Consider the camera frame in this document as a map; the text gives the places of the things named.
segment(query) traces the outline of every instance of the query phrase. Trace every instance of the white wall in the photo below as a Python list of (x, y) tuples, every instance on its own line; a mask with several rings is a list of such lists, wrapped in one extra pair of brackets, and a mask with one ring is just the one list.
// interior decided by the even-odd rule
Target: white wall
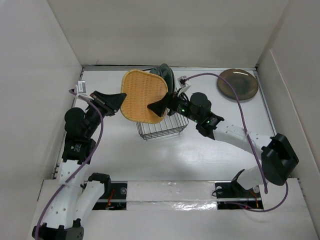
[(81, 64), (254, 67), (288, 0), (48, 0)]
[(81, 66), (45, 0), (0, 0), (0, 233), (28, 234)]
[(291, 0), (258, 68), (278, 132), (289, 137), (295, 171), (320, 235), (320, 1)]

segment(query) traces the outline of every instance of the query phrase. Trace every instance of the yellow woven placemat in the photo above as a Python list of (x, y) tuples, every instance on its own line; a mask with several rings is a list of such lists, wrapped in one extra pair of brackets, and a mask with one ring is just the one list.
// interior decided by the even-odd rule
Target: yellow woven placemat
[(158, 117), (147, 106), (161, 100), (167, 92), (168, 86), (162, 77), (141, 70), (128, 71), (121, 84), (121, 93), (126, 93), (121, 112), (128, 120), (157, 124), (165, 115)]

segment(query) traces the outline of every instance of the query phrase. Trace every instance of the wire dish rack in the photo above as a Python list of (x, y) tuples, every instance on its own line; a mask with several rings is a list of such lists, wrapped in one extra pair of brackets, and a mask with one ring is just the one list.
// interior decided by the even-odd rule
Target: wire dish rack
[(137, 122), (136, 128), (144, 140), (149, 140), (166, 135), (178, 135), (188, 126), (188, 123), (189, 120), (186, 117), (175, 113), (171, 116), (166, 115), (157, 124)]

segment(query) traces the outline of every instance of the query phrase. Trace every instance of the brown plate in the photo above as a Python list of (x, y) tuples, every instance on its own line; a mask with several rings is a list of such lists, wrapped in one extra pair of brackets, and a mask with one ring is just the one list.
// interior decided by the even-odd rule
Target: brown plate
[[(239, 100), (251, 99), (258, 92), (258, 81), (249, 72), (231, 68), (220, 74), (234, 88)], [(230, 99), (236, 100), (234, 92), (220, 78), (217, 81), (218, 88)]]

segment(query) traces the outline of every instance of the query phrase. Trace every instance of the clear plastic tape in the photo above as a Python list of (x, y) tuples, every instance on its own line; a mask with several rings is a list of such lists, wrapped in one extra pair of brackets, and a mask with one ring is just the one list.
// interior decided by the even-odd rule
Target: clear plastic tape
[(132, 201), (127, 202), (126, 209), (131, 211), (215, 211), (217, 201)]

